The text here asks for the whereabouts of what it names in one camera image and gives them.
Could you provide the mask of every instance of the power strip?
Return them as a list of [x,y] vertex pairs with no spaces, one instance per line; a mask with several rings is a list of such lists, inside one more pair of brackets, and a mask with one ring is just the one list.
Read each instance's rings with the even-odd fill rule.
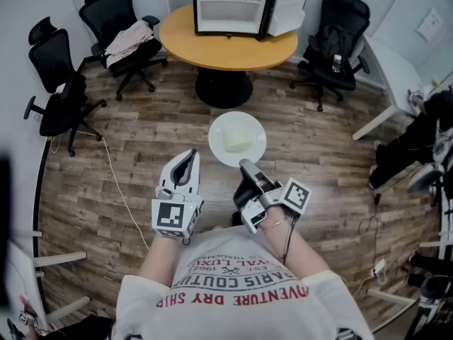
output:
[[385,265],[386,265],[385,259],[381,259],[379,262],[377,262],[376,266],[374,266],[374,268],[369,272],[371,277],[376,277],[379,274],[383,273],[385,270]]

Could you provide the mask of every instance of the bracelet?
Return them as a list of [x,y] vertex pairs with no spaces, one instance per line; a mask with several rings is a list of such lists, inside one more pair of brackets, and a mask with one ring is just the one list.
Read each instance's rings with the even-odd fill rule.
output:
[[265,230],[263,230],[263,233],[266,233],[268,230],[271,230],[272,228],[275,228],[277,227],[278,225],[282,224],[286,219],[282,219],[280,220],[279,222],[276,222],[275,224],[273,224],[272,226],[270,226],[269,228],[266,228]]

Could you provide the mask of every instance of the black table base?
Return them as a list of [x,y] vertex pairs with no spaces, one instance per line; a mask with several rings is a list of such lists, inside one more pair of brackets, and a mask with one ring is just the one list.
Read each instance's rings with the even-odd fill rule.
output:
[[245,72],[199,67],[195,90],[198,97],[209,106],[234,108],[248,101],[253,92],[253,85]]

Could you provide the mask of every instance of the wooden floor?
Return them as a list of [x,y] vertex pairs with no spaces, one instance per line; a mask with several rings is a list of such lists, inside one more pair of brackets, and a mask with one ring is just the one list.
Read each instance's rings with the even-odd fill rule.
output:
[[[218,162],[207,143],[210,124],[225,110],[210,108],[197,98],[195,67],[170,59],[167,68],[151,67],[147,72],[156,92],[149,93],[135,79],[118,102],[115,90],[122,77],[112,78],[97,64],[84,71],[90,100],[108,102],[107,108],[93,112],[89,122],[107,141],[135,220],[150,243],[151,199],[161,169],[172,157],[196,148],[202,162],[200,195],[206,202],[196,230],[228,226],[241,175]],[[313,189],[297,229],[354,293],[372,267],[373,230],[357,233],[360,221],[374,212],[368,186],[372,142],[392,140],[410,120],[397,115],[354,142],[351,134],[386,108],[381,91],[358,84],[342,103],[327,93],[324,112],[319,113],[312,88],[288,87],[290,79],[302,77],[294,64],[250,76],[253,96],[236,110],[250,113],[265,128],[268,148],[258,165],[273,179],[285,182],[293,176]],[[49,153],[39,217],[40,255],[88,254],[86,260],[45,269],[43,287],[50,310],[83,295],[91,298],[90,305],[66,317],[65,324],[89,312],[114,317],[122,277],[136,273],[147,252],[117,191],[103,143],[77,134],[76,156],[71,158],[68,136],[63,136],[58,153]],[[384,229],[377,237],[377,259],[385,258],[389,264],[387,282],[379,286],[368,281],[364,289],[416,297],[418,292],[405,285],[406,274],[399,268],[419,242],[434,240],[439,230],[429,199],[407,195],[406,183],[407,179],[385,192],[378,207]],[[364,290],[356,298],[371,327],[398,309],[365,297]]]

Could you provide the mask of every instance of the backpack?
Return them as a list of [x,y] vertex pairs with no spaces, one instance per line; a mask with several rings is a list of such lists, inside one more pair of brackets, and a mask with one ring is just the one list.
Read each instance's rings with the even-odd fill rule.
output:
[[352,46],[352,36],[344,28],[338,25],[325,26],[319,38],[320,52],[327,62],[333,61],[333,56],[341,55],[340,69],[343,72],[346,59],[349,56]]

